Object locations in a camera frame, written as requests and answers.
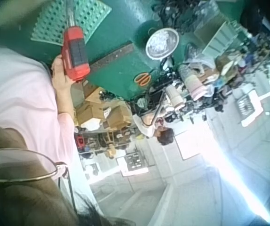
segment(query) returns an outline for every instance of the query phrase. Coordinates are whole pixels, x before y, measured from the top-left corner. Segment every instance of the person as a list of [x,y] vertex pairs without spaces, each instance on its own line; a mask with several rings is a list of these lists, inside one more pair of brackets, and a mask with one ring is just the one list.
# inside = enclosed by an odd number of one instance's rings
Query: person
[[[77,152],[74,140],[73,81],[64,74],[61,56],[45,67],[18,53],[0,48],[0,149],[19,148],[44,154],[71,166]],[[42,170],[36,164],[32,171]],[[25,168],[25,175],[31,174]],[[54,179],[0,184],[0,225],[109,226],[93,204],[75,212]]]
[[146,137],[156,137],[158,142],[163,146],[171,144],[174,138],[174,132],[172,128],[159,125],[157,122],[155,125],[148,126],[151,123],[154,115],[155,113],[148,113],[141,118],[134,114],[133,120],[140,132]]

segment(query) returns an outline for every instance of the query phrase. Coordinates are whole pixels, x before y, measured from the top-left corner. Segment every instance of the workshop table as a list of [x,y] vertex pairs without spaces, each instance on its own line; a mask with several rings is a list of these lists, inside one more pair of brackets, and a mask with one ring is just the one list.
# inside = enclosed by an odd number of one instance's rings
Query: workshop table
[[[145,54],[145,43],[150,34],[150,28],[158,30],[162,23],[154,15],[151,6],[156,0],[103,0],[112,8],[112,11],[100,24],[86,45],[90,63],[96,62],[116,49],[132,42],[134,51],[117,59],[90,74],[88,80],[109,90],[125,99],[130,99],[143,92],[144,88],[133,82],[133,78],[142,72],[149,72],[158,67],[159,61],[149,59]],[[239,20],[244,7],[244,0],[236,3],[219,2],[220,10],[231,20]],[[50,65],[61,47],[43,42],[31,41],[40,9],[33,12],[20,24],[7,29],[0,29],[0,45],[7,46],[14,51],[45,62]],[[186,33],[180,38],[178,48],[173,53],[176,63],[184,58],[186,44],[199,44],[193,34]]]

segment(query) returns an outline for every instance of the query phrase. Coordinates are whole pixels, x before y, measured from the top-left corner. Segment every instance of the orange scissors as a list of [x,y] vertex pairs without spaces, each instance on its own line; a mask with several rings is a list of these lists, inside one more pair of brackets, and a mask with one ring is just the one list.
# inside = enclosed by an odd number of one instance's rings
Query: orange scissors
[[149,84],[151,77],[149,73],[140,73],[134,78],[134,82],[139,84],[140,86],[146,86]]

